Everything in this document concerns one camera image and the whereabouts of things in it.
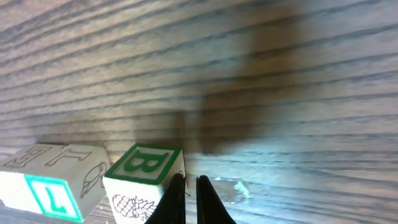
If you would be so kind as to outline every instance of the cube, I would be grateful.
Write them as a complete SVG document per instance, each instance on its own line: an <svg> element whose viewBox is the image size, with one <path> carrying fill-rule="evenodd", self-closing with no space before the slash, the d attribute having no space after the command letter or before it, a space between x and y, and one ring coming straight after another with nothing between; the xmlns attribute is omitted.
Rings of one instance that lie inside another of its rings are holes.
<svg viewBox="0 0 398 224"><path fill-rule="evenodd" d="M133 145L104 176L117 223L145 223L179 172L185 177L181 149Z"/></svg>
<svg viewBox="0 0 398 224"><path fill-rule="evenodd" d="M35 144L0 162L0 199L11 208L82 222L106 195L102 147Z"/></svg>

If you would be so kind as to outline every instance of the wooden table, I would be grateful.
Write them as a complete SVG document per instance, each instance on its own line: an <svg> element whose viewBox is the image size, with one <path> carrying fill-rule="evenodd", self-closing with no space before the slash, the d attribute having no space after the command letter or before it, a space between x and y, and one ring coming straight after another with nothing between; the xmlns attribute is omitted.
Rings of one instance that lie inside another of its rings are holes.
<svg viewBox="0 0 398 224"><path fill-rule="evenodd" d="M398 1L0 10L0 159L35 142L103 146L112 162L136 141L179 145L192 183L246 184L249 203L225 203L238 223L398 223ZM107 198L86 222L114 223Z"/></svg>

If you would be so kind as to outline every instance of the alphabet block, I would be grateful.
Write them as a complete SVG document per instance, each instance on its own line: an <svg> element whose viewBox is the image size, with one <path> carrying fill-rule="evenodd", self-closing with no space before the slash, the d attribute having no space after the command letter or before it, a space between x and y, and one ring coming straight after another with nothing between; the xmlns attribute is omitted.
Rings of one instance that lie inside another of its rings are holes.
<svg viewBox="0 0 398 224"><path fill-rule="evenodd" d="M174 174L185 176L182 150L135 144L104 176L118 224L145 223Z"/></svg>
<svg viewBox="0 0 398 224"><path fill-rule="evenodd" d="M102 147L29 146L0 162L0 199L11 208L82 222L106 195L108 167Z"/></svg>

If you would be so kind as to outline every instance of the green block face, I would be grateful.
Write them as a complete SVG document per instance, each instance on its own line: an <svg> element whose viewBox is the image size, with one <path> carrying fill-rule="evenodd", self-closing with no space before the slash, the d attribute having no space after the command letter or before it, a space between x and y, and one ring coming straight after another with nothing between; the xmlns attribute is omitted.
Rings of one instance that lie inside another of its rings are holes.
<svg viewBox="0 0 398 224"><path fill-rule="evenodd" d="M75 199L64 180L25 175L44 215L73 222L82 222Z"/></svg>
<svg viewBox="0 0 398 224"><path fill-rule="evenodd" d="M162 183L181 149L135 144L105 177L143 184Z"/></svg>

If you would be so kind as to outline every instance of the white block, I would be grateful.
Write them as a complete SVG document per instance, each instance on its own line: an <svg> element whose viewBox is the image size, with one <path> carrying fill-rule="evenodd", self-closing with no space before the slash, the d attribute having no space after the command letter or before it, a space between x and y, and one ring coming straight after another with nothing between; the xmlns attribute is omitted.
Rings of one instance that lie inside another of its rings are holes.
<svg viewBox="0 0 398 224"><path fill-rule="evenodd" d="M118 224L145 223L174 174L185 176L182 150L135 144L104 176Z"/></svg>
<svg viewBox="0 0 398 224"><path fill-rule="evenodd" d="M82 222L106 195L102 147L36 144L0 164L0 199L11 208Z"/></svg>

